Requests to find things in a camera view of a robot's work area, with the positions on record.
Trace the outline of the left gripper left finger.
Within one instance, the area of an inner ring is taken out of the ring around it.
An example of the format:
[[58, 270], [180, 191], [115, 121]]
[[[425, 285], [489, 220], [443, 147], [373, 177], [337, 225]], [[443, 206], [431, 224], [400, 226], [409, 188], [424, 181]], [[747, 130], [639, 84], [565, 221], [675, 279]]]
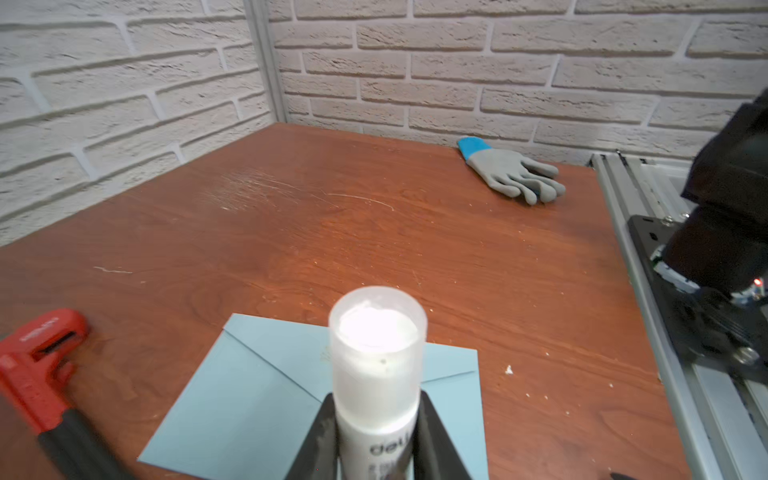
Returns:
[[285, 476], [285, 480], [336, 480], [339, 474], [336, 409], [329, 393]]

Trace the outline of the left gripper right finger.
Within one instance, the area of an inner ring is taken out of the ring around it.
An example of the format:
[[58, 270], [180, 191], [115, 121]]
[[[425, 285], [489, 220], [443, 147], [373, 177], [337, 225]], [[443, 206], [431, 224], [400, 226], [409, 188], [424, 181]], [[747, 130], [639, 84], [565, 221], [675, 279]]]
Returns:
[[420, 394], [412, 456], [413, 478], [416, 480], [471, 479], [425, 391]]

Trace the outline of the white glue stick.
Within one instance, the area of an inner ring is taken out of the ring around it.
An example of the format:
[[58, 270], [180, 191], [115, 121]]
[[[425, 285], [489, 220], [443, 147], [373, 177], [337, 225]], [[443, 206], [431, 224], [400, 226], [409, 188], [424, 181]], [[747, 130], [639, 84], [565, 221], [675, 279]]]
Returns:
[[406, 478], [421, 397], [424, 309], [401, 290], [362, 287], [334, 305], [329, 331], [342, 478]]

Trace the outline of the clear glue stick cap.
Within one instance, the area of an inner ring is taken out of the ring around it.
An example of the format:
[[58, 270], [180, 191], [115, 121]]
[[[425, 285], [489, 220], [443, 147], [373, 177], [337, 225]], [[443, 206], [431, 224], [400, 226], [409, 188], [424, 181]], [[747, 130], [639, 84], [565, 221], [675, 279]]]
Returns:
[[355, 428], [397, 430], [415, 416], [428, 320], [409, 294], [361, 287], [329, 316], [332, 393], [337, 412]]

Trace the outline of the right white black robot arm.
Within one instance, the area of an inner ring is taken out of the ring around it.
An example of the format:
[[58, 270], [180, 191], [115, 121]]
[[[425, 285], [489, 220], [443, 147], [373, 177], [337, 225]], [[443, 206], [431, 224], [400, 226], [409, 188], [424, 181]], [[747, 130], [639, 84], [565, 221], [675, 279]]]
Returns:
[[767, 93], [742, 104], [697, 154], [682, 197], [696, 207], [662, 261], [700, 288], [741, 293], [767, 272]]

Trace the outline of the grey blue work glove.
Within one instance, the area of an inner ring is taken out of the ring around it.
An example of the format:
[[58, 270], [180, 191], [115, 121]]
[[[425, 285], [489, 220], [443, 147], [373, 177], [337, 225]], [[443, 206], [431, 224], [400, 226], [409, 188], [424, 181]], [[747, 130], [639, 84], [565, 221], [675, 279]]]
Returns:
[[566, 193], [556, 180], [559, 170], [514, 150], [497, 149], [483, 139], [461, 137], [457, 146], [465, 163], [492, 190], [509, 198], [522, 198], [528, 205], [550, 203]]

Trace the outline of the red black pipe wrench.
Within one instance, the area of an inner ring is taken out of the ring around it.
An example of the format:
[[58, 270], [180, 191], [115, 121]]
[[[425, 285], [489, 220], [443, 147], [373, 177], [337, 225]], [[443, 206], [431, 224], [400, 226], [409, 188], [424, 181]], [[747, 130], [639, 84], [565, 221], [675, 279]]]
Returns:
[[132, 479], [87, 418], [67, 400], [75, 371], [66, 356], [90, 332], [83, 314], [57, 309], [1, 340], [1, 393], [67, 479]]

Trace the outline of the aluminium frame rail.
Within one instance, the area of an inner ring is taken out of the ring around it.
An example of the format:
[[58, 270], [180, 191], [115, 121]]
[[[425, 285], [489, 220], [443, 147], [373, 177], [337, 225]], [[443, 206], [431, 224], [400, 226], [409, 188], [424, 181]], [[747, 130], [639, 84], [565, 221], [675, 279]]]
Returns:
[[701, 309], [651, 262], [694, 210], [681, 193], [682, 160], [595, 153], [596, 170], [630, 282], [695, 479], [767, 476], [767, 385], [747, 378], [765, 357], [750, 348], [708, 350], [695, 337]]

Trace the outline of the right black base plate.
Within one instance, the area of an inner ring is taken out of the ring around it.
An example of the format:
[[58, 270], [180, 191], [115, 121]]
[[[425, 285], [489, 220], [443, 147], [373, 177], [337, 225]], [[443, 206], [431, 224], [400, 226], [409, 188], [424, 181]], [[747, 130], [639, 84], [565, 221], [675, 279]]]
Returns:
[[627, 227], [680, 359], [766, 384], [767, 318], [761, 309], [736, 306], [713, 289], [688, 293], [664, 279], [654, 260], [678, 229], [676, 224], [633, 215]]

